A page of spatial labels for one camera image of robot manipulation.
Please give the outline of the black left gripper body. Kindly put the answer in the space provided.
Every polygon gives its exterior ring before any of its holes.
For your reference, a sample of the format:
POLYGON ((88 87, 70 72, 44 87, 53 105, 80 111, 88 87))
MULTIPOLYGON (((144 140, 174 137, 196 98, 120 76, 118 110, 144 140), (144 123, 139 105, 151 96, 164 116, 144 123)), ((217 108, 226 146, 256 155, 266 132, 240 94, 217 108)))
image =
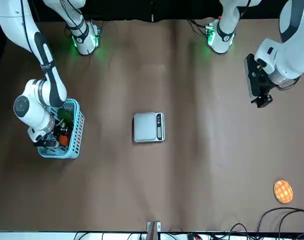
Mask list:
POLYGON ((260 92, 268 94, 274 88, 274 83, 270 80, 269 75, 263 71, 259 71, 258 84, 260 92))

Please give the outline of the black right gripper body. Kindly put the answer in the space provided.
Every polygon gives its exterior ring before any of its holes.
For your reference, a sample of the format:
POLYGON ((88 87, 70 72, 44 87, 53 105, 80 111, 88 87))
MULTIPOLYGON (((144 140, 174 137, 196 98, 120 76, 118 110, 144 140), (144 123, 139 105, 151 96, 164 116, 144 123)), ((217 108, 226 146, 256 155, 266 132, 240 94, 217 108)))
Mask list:
POLYGON ((51 141, 59 142, 60 136, 63 136, 63 135, 64 135, 64 132, 62 131, 62 128, 58 125, 58 126, 55 126, 53 128, 53 130, 49 133, 48 139, 51 141))

